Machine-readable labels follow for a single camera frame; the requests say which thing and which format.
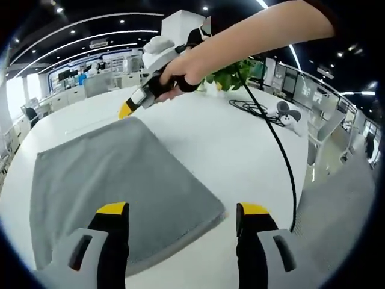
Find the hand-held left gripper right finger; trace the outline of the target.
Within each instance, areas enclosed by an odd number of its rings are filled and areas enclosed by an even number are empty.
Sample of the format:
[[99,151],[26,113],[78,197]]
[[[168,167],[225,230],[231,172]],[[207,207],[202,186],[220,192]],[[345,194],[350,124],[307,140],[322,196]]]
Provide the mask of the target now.
[[325,277],[296,235],[261,205],[236,205],[239,288],[321,288]]

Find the person's right hand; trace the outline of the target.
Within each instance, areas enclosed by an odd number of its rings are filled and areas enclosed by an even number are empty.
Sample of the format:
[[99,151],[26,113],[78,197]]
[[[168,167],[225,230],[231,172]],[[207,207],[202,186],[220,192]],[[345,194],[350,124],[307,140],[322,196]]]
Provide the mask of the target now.
[[[185,81],[190,85],[199,84],[205,77],[204,71],[200,70],[198,60],[195,57],[189,57],[187,54],[179,56],[171,61],[160,76],[159,82],[161,85],[166,85],[169,80],[178,75],[184,76]],[[175,86],[171,90],[160,95],[156,102],[172,100],[176,96],[182,94],[184,94],[184,92],[180,89],[180,87]]]

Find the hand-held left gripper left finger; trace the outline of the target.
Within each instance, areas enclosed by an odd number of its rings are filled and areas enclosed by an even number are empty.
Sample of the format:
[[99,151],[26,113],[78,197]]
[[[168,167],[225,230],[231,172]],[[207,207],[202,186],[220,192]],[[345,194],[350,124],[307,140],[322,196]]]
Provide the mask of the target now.
[[62,239],[34,275],[43,288],[125,288],[128,240],[129,204],[106,204],[87,228]]

